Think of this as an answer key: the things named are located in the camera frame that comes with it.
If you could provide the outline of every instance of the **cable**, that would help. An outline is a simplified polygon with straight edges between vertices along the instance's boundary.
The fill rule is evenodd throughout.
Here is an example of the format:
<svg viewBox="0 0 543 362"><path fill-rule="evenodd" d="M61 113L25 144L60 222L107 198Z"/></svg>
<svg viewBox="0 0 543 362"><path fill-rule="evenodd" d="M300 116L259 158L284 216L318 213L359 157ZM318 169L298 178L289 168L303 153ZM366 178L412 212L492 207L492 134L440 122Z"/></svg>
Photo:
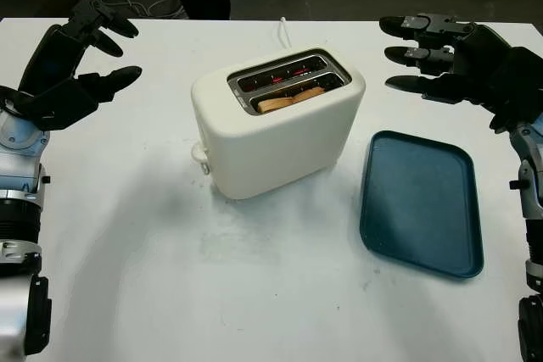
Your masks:
<svg viewBox="0 0 543 362"><path fill-rule="evenodd" d="M144 4L140 2L133 2L132 0L125 0L125 1L126 1L125 3L106 3L106 4L109 6L120 6L121 4L128 4L130 8L134 10L139 17L149 17L149 11L147 10ZM139 13L139 10L136 9L136 6L141 7L145 15L141 15Z"/></svg>
<svg viewBox="0 0 543 362"><path fill-rule="evenodd" d="M287 44L284 43L283 39L281 38L281 28L283 28L283 31L285 32L285 36L287 37ZM290 35L288 34L287 29L287 19L282 17L279 20L279 27L277 28L277 38L279 38L279 41L283 45L283 48L291 48L292 42L290 41Z"/></svg>
<svg viewBox="0 0 543 362"><path fill-rule="evenodd" d="M123 6L128 5L138 17L142 18L152 18L152 19L166 19L170 18L173 19L177 17L180 14L183 14L185 12L185 8L180 5L175 11L168 13L168 14L152 14L151 9L158 6L159 4L165 2L166 0L159 0L153 4L151 4L149 7L146 7L144 4L140 2L133 2L132 0L124 0L125 2L118 2L118 3L106 3L108 6Z"/></svg>
<svg viewBox="0 0 543 362"><path fill-rule="evenodd" d="M161 3L165 2L165 1L167 1L167 0L159 0L158 2L153 3L152 5L150 5L150 6L147 8L147 11L148 11L149 13L151 13L151 9L152 9L152 8L154 8L155 6L161 4Z"/></svg>

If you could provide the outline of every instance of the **black machine part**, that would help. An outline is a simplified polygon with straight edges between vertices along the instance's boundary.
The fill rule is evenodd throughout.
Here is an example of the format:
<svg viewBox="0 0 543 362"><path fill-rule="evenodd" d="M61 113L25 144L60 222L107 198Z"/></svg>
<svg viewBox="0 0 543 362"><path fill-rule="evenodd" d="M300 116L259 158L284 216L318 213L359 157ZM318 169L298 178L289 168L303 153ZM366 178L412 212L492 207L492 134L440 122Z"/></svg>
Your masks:
<svg viewBox="0 0 543 362"><path fill-rule="evenodd" d="M40 164L48 131L64 129L100 103L112 101L116 92L142 73L132 66L104 77L96 73L74 77L89 46L122 55L101 27L126 37L137 35L132 23L99 0L82 0L68 23L53 25L45 33L19 89L0 86L4 135L0 152L10 157L9 165L0 168L0 302L8 299L0 307L2 362L20 362L49 342L52 301L48 279L39 276L42 249L38 245L43 185L50 182Z"/></svg>
<svg viewBox="0 0 543 362"><path fill-rule="evenodd" d="M521 160L510 188L519 190L526 219L526 281L539 293L520 300L521 355L526 362L543 361L543 59L511 47L485 25L458 23L451 16L392 16L379 24L391 36L418 42L418 48L387 48L389 59L437 75L394 76L388 86L437 102L481 105L494 114L491 129L509 132Z"/></svg>

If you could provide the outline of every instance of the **toaster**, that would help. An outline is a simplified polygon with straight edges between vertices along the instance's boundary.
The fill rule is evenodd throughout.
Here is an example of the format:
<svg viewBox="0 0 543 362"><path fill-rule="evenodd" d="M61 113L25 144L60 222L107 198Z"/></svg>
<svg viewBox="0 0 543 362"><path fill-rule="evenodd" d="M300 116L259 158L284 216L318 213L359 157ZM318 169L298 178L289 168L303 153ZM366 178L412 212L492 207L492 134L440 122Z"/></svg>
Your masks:
<svg viewBox="0 0 543 362"><path fill-rule="evenodd" d="M250 198L335 163L365 91L324 47L284 50L193 85L193 157L228 198Z"/></svg>

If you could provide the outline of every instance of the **blue tray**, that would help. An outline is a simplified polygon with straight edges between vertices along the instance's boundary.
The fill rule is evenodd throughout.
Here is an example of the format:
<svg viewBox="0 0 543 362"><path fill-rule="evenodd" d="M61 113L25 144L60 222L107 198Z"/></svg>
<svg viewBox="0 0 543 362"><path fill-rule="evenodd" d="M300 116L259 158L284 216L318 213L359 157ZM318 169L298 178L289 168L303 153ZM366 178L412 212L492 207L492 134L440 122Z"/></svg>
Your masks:
<svg viewBox="0 0 543 362"><path fill-rule="evenodd" d="M377 133L360 233L368 249L385 256L450 276L476 276L484 260L470 157L450 144Z"/></svg>

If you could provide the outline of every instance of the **white table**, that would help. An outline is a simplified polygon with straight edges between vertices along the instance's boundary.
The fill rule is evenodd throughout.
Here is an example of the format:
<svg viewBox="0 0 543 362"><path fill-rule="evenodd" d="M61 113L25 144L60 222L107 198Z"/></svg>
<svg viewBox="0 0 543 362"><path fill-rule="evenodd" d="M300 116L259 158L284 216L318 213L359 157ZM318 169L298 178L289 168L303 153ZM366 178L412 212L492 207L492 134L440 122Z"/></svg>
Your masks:
<svg viewBox="0 0 543 362"><path fill-rule="evenodd" d="M17 86L58 19L0 23L1 82ZM115 60L90 50L80 72L143 67L91 117L56 132L43 162L40 243L53 332L33 361L513 361L528 256L507 135L469 103L423 101L383 85L414 72L372 22L291 22L293 43L330 43L367 80L333 169L245 201L225 199L190 158L189 90L204 73L281 47L277 22L136 21ZM492 25L543 55L531 25ZM473 158L485 266L458 282L368 252L360 184L370 137L390 129L453 143Z"/></svg>

